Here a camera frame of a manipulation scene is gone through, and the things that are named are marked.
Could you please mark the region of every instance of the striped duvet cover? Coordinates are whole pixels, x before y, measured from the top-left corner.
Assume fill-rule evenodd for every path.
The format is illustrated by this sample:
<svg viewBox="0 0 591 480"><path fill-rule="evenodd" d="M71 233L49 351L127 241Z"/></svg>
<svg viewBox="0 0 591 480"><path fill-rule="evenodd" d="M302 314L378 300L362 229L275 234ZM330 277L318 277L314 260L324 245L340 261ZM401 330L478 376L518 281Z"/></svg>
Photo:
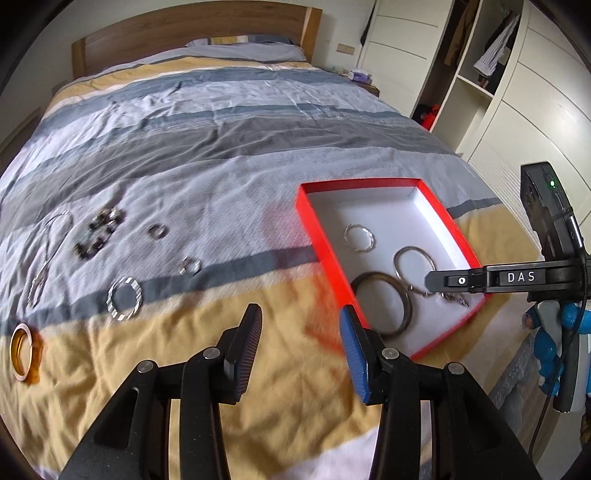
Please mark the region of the striped duvet cover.
<svg viewBox="0 0 591 480"><path fill-rule="evenodd" d="M420 177L481 263L537 258L463 160L386 103L307 63L172 57L62 89L0 179L0 413L27 459L56 476L139 361L186 361L256 302L264 328L249 389L221 408L233 478L367 478L379 408L353 393L336 305L294 209L300 183L352 177ZM94 258L78 260L73 244L96 211L114 205L125 221ZM43 225L64 210L74 228L30 308ZM152 223L168 235L151 239ZM194 277L178 272L185 255L203 262ZM114 322L106 295L124 276L140 282L144 305ZM525 309L522 297L497 295L421 361L462 361L502 402L499 379L526 337ZM37 332L41 352L27 383L9 364L21 322ZM427 421L423 430L428 464ZM170 443L178 478L177 404Z"/></svg>

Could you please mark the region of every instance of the amber bangle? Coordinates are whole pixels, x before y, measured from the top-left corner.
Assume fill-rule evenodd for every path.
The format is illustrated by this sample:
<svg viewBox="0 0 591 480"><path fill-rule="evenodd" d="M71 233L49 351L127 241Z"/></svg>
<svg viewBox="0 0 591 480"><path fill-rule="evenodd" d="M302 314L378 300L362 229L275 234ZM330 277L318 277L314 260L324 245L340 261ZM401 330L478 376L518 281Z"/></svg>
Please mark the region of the amber bangle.
<svg viewBox="0 0 591 480"><path fill-rule="evenodd" d="M29 340L29 363L23 366L21 363L21 348L24 339ZM12 363L12 373L19 382L24 382L27 379L29 372L31 371L31 365L33 364L33 336L31 330L25 323L17 325L12 333L10 340L10 359Z"/></svg>
<svg viewBox="0 0 591 480"><path fill-rule="evenodd" d="M357 295L357 289L359 288L359 286L363 282L368 280L384 281L387 284L391 285L394 288L394 290L398 292L398 295L400 295L400 299L402 300L402 307L404 309L404 313L402 314L402 323L400 324L400 327L398 327L392 333L382 333L376 330L383 338L396 338L400 336L402 333L405 332L406 329L408 329L408 327L410 326L410 321L413 318L413 301L411 300L410 295L408 295L408 291L406 290L406 288L404 288L402 283L396 280L396 278L394 278L392 275L388 275L387 273L383 272L365 272L357 276L351 282L351 290L353 290L353 293Z"/></svg>

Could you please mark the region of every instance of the gloved hand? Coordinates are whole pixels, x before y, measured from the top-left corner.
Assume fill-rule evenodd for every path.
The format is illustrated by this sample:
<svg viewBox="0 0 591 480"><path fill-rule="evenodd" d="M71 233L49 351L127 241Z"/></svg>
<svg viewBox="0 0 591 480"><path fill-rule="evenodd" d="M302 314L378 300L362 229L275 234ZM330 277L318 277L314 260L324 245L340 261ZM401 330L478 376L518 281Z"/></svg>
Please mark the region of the gloved hand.
<svg viewBox="0 0 591 480"><path fill-rule="evenodd" d="M558 363L558 355L556 354L557 348L553 338L544 330L540 324L539 317L534 310L535 307L530 308L524 315L524 326L529 329L535 329L539 327L539 330L534 339L534 356L540 362L540 388L544 394L548 394L550 388L550 381L552 380L552 373ZM562 325L569 330L573 328L574 323L579 314L580 307L575 303L569 303L565 305L561 314ZM583 321L579 327L580 334L591 333L591 310L585 311L583 315ZM552 388L552 395L557 395L560 390L560 375L564 371L564 365L560 367L558 373L558 380ZM589 379L587 381L587 395L591 395L591 369L589 370Z"/></svg>

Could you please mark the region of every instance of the wooden headboard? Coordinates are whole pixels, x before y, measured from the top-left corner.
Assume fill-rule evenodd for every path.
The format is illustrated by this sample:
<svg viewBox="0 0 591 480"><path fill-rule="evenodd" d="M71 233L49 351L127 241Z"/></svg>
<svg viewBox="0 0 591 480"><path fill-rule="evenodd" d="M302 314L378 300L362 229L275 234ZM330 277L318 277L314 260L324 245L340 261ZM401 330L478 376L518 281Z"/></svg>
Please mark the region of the wooden headboard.
<svg viewBox="0 0 591 480"><path fill-rule="evenodd" d="M311 61L322 10L259 0L177 5L127 18L72 44L74 78L184 47L196 38L284 35Z"/></svg>

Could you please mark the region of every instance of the nightstand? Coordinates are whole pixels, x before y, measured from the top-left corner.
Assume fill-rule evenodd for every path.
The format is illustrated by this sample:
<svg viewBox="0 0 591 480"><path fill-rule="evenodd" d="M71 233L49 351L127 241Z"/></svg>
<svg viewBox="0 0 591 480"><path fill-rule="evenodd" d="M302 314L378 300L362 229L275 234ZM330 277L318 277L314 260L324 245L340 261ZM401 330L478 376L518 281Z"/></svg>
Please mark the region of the nightstand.
<svg viewBox="0 0 591 480"><path fill-rule="evenodd" d="M367 83L356 82L354 80L351 80L351 83L360 86L362 89L367 90L369 93L379 98L379 89L377 87L368 85Z"/></svg>

